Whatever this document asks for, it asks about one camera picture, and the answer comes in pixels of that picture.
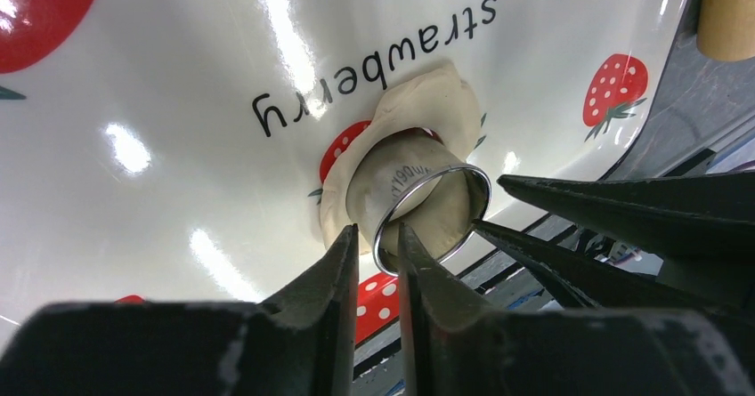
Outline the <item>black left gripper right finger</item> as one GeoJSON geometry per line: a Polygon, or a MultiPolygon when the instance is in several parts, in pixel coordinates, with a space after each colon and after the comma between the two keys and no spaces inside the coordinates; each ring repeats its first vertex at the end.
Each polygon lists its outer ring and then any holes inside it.
{"type": "Polygon", "coordinates": [[[707,300],[706,311],[505,310],[442,267],[405,224],[399,261],[409,395],[754,392],[754,319],[743,311],[707,300]]]}

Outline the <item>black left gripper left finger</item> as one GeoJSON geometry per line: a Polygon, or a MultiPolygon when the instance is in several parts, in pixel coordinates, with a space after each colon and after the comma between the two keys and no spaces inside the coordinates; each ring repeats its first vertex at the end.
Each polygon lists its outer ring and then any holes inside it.
{"type": "Polygon", "coordinates": [[[358,238],[260,303],[55,303],[1,358],[4,395],[346,395],[358,238]]]}

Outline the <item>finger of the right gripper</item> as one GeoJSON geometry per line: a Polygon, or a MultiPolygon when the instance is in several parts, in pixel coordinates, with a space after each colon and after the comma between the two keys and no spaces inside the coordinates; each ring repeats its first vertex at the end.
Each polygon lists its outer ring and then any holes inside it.
{"type": "Polygon", "coordinates": [[[663,308],[706,311],[698,296],[577,255],[559,245],[486,221],[475,232],[522,264],[568,308],[663,308]]]}
{"type": "Polygon", "coordinates": [[[512,197],[666,257],[752,258],[754,173],[577,182],[504,174],[512,197]]]}

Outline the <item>wooden rolling pin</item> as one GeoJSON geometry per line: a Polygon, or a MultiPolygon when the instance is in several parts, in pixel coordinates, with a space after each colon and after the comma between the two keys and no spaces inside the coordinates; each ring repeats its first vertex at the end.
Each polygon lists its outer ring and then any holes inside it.
{"type": "Polygon", "coordinates": [[[702,0],[696,44],[703,55],[715,61],[752,58],[754,0],[702,0]]]}

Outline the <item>white strawberry print tray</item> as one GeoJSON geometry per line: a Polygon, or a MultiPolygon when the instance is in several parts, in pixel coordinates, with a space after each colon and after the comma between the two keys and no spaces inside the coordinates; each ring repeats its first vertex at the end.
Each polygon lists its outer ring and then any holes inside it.
{"type": "Polygon", "coordinates": [[[491,178],[628,152],[688,0],[1,0],[1,341],[48,303],[258,302],[325,251],[321,184],[445,64],[491,178]]]}

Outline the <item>beige dough lump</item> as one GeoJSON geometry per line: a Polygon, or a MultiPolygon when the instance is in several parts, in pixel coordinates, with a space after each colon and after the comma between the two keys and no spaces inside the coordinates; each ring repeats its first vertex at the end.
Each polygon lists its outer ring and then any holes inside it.
{"type": "Polygon", "coordinates": [[[332,246],[344,226],[354,222],[346,211],[346,192],[360,162],[385,138],[412,128],[436,133],[457,158],[467,158],[481,133],[482,114],[472,87],[447,62],[386,91],[368,126],[350,136],[322,183],[320,224],[323,244],[332,246]]]}

